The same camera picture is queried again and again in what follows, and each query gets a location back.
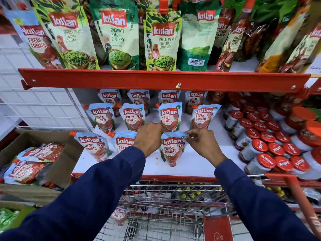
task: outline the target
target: ketchup pouch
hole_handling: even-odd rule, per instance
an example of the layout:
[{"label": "ketchup pouch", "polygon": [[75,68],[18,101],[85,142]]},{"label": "ketchup pouch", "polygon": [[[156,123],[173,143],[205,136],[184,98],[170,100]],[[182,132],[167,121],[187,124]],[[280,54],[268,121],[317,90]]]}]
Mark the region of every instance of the ketchup pouch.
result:
[{"label": "ketchup pouch", "polygon": [[111,214],[111,217],[116,219],[118,226],[123,226],[128,215],[128,210],[124,209],[122,207],[116,207],[113,214]]},{"label": "ketchup pouch", "polygon": [[137,131],[139,127],[145,124],[145,110],[142,104],[124,103],[119,112],[130,131]]},{"label": "ketchup pouch", "polygon": [[176,166],[176,161],[184,152],[187,142],[184,137],[188,136],[183,132],[165,132],[162,134],[162,144],[159,148],[160,156],[164,162],[168,162],[170,166]]},{"label": "ketchup pouch", "polygon": [[121,104],[120,92],[117,89],[101,89],[98,93],[99,99],[104,103],[110,103],[113,107],[115,117],[119,117],[118,103]]},{"label": "ketchup pouch", "polygon": [[159,106],[160,124],[166,132],[175,132],[179,130],[182,118],[182,102],[163,103]]},{"label": "ketchup pouch", "polygon": [[191,115],[193,112],[193,105],[203,105],[207,91],[186,91],[185,93],[185,113]]},{"label": "ketchup pouch", "polygon": [[110,132],[111,142],[118,152],[125,150],[128,146],[132,146],[135,142],[136,132],[134,131],[118,131]]},{"label": "ketchup pouch", "polygon": [[180,91],[160,91],[158,93],[158,103],[162,105],[163,103],[173,103],[179,98]]},{"label": "ketchup pouch", "polygon": [[90,104],[87,114],[105,134],[115,130],[115,116],[110,103]]},{"label": "ketchup pouch", "polygon": [[64,149],[64,144],[42,144],[40,147],[30,147],[18,154],[20,161],[55,162]]},{"label": "ketchup pouch", "polygon": [[106,160],[112,152],[109,150],[108,142],[105,137],[95,133],[83,133],[70,131],[74,137],[98,162]]},{"label": "ketchup pouch", "polygon": [[207,128],[221,105],[199,105],[193,106],[190,129]]},{"label": "ketchup pouch", "polygon": [[144,105],[145,115],[148,115],[150,113],[149,90],[130,90],[127,93],[127,96],[135,105]]},{"label": "ketchup pouch", "polygon": [[4,182],[9,184],[31,184],[36,180],[37,174],[48,163],[13,160],[11,166],[4,174]]}]

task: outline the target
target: barcode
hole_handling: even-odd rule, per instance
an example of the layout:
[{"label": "barcode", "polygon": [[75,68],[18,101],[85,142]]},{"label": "barcode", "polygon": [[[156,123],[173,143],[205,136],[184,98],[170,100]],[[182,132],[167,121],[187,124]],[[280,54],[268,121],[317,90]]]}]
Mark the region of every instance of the barcode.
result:
[{"label": "barcode", "polygon": [[188,65],[193,65],[193,66],[204,66],[205,60],[200,60],[200,59],[188,59]]}]

